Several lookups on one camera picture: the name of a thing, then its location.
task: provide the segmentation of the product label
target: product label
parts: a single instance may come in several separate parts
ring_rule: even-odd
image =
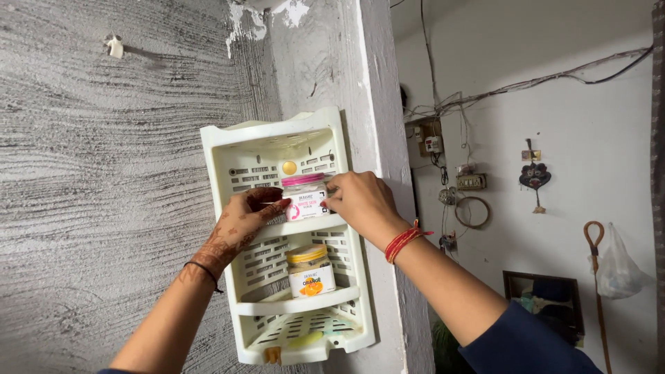
[[[319,205],[323,200],[326,200],[327,194],[325,191],[307,192],[288,197],[291,198],[291,205],[287,208],[287,221],[297,221],[330,214],[330,210]]]
[[[291,294],[298,297],[311,297],[335,290],[333,267],[307,270],[306,272],[289,274]]]

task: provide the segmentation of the jar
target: jar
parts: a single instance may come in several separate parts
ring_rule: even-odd
[[[291,198],[286,211],[288,222],[330,214],[330,210],[320,205],[328,197],[323,178],[323,173],[312,173],[282,179],[282,198]]]
[[[288,251],[287,271],[294,299],[336,289],[333,267],[325,244],[311,244]]]

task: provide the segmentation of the wire ring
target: wire ring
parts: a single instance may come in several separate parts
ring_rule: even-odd
[[[477,201],[480,201],[481,203],[483,203],[483,205],[485,206],[485,209],[487,209],[487,217],[485,218],[485,220],[484,220],[481,224],[478,224],[478,225],[472,225],[471,222],[467,224],[467,223],[463,222],[463,221],[460,219],[460,217],[459,217],[458,214],[457,214],[457,210],[458,210],[458,207],[460,206],[460,204],[461,204],[464,200],[477,200]],[[488,204],[485,200],[483,200],[483,199],[481,199],[481,198],[479,198],[479,197],[477,197],[477,196],[465,196],[465,197],[463,197],[462,199],[459,199],[459,200],[457,201],[456,206],[455,206],[455,218],[457,218],[458,222],[461,223],[462,226],[465,226],[465,227],[468,227],[468,228],[472,228],[472,229],[474,229],[474,230],[483,227],[483,226],[489,221],[490,212],[491,212],[491,210],[489,209],[489,204]]]

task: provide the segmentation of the white plastic corner shelf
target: white plastic corner shelf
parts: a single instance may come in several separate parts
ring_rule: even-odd
[[[348,171],[337,107],[304,112],[283,122],[249,121],[201,129],[203,152],[215,214],[238,192],[279,186],[286,161],[298,174],[324,172],[327,178]],[[328,248],[337,290],[292,299],[285,252],[307,244]],[[262,365],[266,349],[280,352],[282,365],[328,359],[329,351],[347,353],[376,341],[372,324],[360,237],[339,215],[331,214],[263,228],[224,271],[238,360]],[[291,346],[314,331],[323,337]]]

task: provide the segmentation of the yellow soap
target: yellow soap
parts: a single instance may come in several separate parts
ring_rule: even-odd
[[[297,337],[289,342],[289,348],[300,348],[304,347],[306,345],[310,345],[314,343],[315,341],[319,340],[320,338],[323,337],[323,332],[321,331],[314,331],[313,333],[309,333],[307,335]]]

